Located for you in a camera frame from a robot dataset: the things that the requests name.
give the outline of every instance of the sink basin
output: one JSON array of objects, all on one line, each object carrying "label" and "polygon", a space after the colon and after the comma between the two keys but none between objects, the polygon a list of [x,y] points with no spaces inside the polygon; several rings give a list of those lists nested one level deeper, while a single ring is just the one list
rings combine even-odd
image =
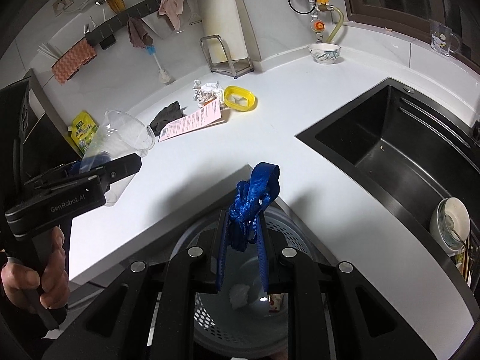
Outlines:
[{"label": "sink basin", "polygon": [[[480,147],[465,123],[425,95],[386,79],[297,138],[395,215],[438,261],[470,310],[478,313],[465,280],[428,233],[437,204],[454,196],[468,209],[472,241],[479,245]],[[472,290],[479,268],[472,266]]]}]

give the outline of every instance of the human hand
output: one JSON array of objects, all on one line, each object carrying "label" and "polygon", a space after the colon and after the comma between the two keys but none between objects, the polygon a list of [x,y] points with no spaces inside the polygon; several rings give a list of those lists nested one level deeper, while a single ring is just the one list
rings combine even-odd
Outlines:
[{"label": "human hand", "polygon": [[36,290],[40,284],[45,291],[40,303],[46,309],[59,309],[65,306],[70,296],[68,274],[65,272],[65,240],[62,231],[55,226],[52,230],[52,254],[42,275],[42,279],[33,269],[8,262],[1,271],[3,289],[10,302],[24,310],[35,313],[22,290]]}]

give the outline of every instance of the white bowl in sink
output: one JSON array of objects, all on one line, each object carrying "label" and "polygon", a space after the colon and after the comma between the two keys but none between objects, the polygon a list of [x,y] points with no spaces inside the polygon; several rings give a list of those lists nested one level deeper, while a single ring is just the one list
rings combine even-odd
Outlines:
[{"label": "white bowl in sink", "polygon": [[313,60],[319,64],[333,64],[340,57],[340,46],[331,43],[313,43],[308,50]]}]

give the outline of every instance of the kitchen counter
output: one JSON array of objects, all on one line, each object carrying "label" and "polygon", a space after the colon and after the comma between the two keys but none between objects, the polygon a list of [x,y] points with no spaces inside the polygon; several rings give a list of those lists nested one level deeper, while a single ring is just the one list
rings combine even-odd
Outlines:
[{"label": "kitchen counter", "polygon": [[[324,66],[305,57],[265,73],[219,81],[251,90],[251,112],[225,111],[227,122],[156,143],[142,169],[113,207],[73,221],[70,279],[83,284],[204,209],[240,179],[246,166],[280,166],[280,200],[311,230],[332,263],[346,260],[397,309],[439,360],[448,359],[473,325],[472,317],[438,263],[374,197],[333,164],[295,138],[318,120],[391,76],[424,92],[431,82],[407,68],[383,62],[365,66],[359,53],[342,49],[342,61]],[[192,85],[151,104],[137,117],[145,123],[178,101],[198,109]]]}]

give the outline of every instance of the printed receipt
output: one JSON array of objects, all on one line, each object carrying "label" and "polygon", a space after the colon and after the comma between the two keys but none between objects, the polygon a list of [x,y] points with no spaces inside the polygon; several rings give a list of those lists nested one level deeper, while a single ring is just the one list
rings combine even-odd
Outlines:
[{"label": "printed receipt", "polygon": [[184,116],[180,119],[168,123],[160,132],[159,142],[198,130],[199,128],[208,126],[222,117],[220,112],[220,100],[216,99],[200,108],[191,115]]}]

